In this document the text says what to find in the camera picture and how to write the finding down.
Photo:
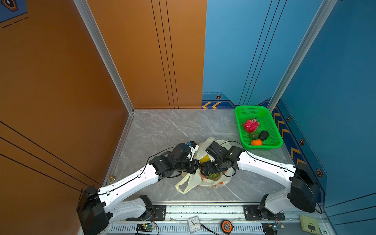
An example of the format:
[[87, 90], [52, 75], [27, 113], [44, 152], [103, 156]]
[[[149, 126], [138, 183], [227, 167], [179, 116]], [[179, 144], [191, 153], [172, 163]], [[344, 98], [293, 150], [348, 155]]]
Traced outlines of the red dragon fruit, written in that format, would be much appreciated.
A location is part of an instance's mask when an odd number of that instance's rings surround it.
[[242, 124], [245, 131], [248, 133], [254, 132], [258, 129], [260, 126], [259, 121], [257, 121], [255, 118], [247, 119], [245, 123]]

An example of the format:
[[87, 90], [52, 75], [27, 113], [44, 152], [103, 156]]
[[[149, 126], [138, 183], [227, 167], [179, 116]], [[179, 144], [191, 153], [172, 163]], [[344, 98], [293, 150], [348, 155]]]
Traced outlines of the green round fruit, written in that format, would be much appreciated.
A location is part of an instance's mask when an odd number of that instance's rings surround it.
[[259, 133], [257, 131], [253, 131], [253, 132], [249, 133], [249, 138], [252, 141], [257, 140], [257, 139], [259, 139]]

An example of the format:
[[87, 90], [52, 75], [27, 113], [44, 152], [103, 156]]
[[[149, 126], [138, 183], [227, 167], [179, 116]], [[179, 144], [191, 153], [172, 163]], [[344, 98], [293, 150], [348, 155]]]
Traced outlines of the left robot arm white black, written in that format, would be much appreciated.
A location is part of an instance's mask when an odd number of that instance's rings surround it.
[[121, 206], [121, 202], [149, 185], [171, 178], [175, 172], [195, 174], [200, 168], [194, 158], [198, 149], [196, 142], [180, 143], [172, 151], [151, 156], [143, 168], [114, 184], [82, 190], [76, 212], [83, 234], [98, 235], [110, 223], [123, 219], [148, 219], [153, 204], [147, 196], [129, 201], [126, 206]]

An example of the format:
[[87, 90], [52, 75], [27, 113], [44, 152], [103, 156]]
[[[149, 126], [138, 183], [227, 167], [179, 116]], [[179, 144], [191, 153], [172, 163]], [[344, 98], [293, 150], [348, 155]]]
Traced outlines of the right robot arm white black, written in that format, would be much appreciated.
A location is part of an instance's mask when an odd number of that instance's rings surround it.
[[277, 193], [263, 196], [256, 208], [260, 219], [273, 220], [293, 207], [309, 213], [322, 212], [318, 200], [320, 188], [305, 164], [283, 164], [254, 155], [242, 147], [226, 149], [217, 142], [212, 142], [205, 151], [210, 159], [201, 163], [200, 170], [206, 177], [217, 173], [226, 174], [229, 169], [243, 170], [284, 186]]

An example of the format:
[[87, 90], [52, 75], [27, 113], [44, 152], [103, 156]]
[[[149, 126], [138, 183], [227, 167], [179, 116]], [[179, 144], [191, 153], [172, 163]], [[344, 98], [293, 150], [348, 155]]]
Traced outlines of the orange fruit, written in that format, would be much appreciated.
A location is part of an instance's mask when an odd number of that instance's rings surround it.
[[262, 142], [262, 140], [260, 140], [260, 139], [255, 139], [255, 140], [252, 140], [252, 141], [251, 141], [251, 145], [252, 145], [252, 146], [262, 146], [262, 145], [263, 145], [263, 142]]

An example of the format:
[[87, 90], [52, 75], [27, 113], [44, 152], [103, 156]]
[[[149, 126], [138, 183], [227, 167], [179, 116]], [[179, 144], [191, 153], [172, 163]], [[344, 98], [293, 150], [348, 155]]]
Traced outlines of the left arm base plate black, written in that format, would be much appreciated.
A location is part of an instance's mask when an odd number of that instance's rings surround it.
[[147, 208], [143, 215], [138, 218], [128, 218], [126, 221], [164, 221], [166, 215], [166, 205], [153, 205]]

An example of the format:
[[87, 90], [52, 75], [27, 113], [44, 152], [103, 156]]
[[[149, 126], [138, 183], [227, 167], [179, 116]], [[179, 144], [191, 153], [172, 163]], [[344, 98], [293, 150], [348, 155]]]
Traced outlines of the dark avocado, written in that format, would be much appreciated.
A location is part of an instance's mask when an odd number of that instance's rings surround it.
[[261, 141], [265, 141], [267, 140], [269, 137], [269, 133], [265, 130], [261, 131], [258, 138], [261, 140]]

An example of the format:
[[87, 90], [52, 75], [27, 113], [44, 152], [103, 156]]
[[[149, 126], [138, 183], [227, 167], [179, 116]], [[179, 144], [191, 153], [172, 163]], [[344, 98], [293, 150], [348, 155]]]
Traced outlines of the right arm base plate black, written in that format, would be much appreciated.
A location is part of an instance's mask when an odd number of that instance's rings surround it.
[[286, 219], [285, 214], [281, 211], [277, 214], [273, 214], [267, 209], [259, 210], [258, 205], [243, 205], [243, 211], [245, 219], [247, 221], [251, 220], [268, 220], [274, 221], [275, 219], [279, 221], [284, 221]]

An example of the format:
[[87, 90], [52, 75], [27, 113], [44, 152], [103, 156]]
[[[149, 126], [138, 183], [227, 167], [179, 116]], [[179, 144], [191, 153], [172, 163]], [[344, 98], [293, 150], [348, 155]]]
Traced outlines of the translucent yellowish plastic bag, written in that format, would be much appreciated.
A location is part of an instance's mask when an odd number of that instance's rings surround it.
[[[200, 160], [205, 155], [208, 155], [211, 161], [213, 161], [213, 157], [211, 157], [206, 152], [207, 147], [212, 142], [222, 144], [222, 146], [226, 149], [229, 149], [231, 147], [229, 143], [225, 144], [224, 140], [215, 140], [214, 137], [209, 137], [205, 142], [199, 144], [199, 149], [195, 153], [194, 158]], [[226, 186], [232, 179], [232, 177], [226, 177], [222, 173], [217, 173], [210, 175], [209, 177], [205, 177], [201, 174], [200, 169], [198, 169], [195, 174], [188, 174], [185, 172], [183, 172], [182, 174], [183, 179], [175, 185], [176, 190], [181, 194], [186, 194], [195, 187], [217, 189]]]

